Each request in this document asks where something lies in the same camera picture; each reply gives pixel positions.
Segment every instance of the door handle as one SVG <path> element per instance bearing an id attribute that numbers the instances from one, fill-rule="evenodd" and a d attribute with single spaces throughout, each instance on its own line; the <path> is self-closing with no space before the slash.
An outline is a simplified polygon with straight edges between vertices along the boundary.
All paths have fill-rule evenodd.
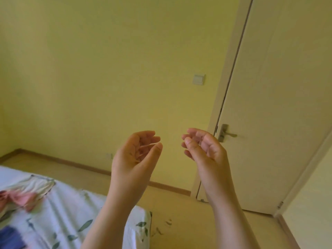
<path id="1" fill-rule="evenodd" d="M 220 135 L 219 135 L 219 138 L 218 138 L 218 141 L 219 142 L 224 142 L 224 138 L 225 138 L 225 135 L 229 135 L 231 137 L 237 137 L 237 134 L 231 134 L 231 133 L 227 133 L 227 128 L 228 128 L 228 125 L 227 124 L 222 124 L 222 129 L 220 131 Z"/>

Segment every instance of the hand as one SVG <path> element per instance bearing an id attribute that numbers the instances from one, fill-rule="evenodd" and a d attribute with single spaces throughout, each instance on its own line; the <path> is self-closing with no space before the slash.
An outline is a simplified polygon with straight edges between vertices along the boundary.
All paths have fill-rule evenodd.
<path id="1" fill-rule="evenodd" d="M 209 202 L 236 199 L 226 150 L 206 131 L 189 128 L 187 132 L 182 135 L 181 146 L 196 162 Z"/>
<path id="2" fill-rule="evenodd" d="M 161 155 L 163 145 L 154 131 L 132 134 L 117 151 L 107 196 L 129 212 L 142 197 Z"/>

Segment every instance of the light switch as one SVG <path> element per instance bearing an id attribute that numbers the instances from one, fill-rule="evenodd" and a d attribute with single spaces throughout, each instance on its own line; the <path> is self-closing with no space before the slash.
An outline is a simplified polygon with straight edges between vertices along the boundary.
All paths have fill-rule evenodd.
<path id="1" fill-rule="evenodd" d="M 204 78 L 205 78 L 205 74 L 203 74 L 203 75 L 196 74 L 193 77 L 193 84 L 202 86 L 204 84 Z"/>

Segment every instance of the door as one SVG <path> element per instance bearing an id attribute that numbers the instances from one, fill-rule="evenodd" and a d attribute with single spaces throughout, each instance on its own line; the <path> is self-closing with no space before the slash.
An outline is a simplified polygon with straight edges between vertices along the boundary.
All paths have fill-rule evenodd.
<path id="1" fill-rule="evenodd" d="M 245 210 L 275 213 L 332 127 L 331 7 L 253 0 L 215 134 L 238 135 L 222 145 Z"/>

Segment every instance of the mattress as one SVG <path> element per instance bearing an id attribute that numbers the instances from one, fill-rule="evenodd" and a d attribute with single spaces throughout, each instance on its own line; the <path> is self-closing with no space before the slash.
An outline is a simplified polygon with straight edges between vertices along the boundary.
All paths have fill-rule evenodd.
<path id="1" fill-rule="evenodd" d="M 0 166 L 0 190 L 29 175 L 31 173 Z M 55 182 L 33 211 L 14 211 L 0 222 L 0 229 L 7 225 L 16 228 L 29 248 L 79 249 L 106 197 Z M 125 226 L 122 248 L 149 248 L 150 227 L 151 213 L 135 206 Z"/>

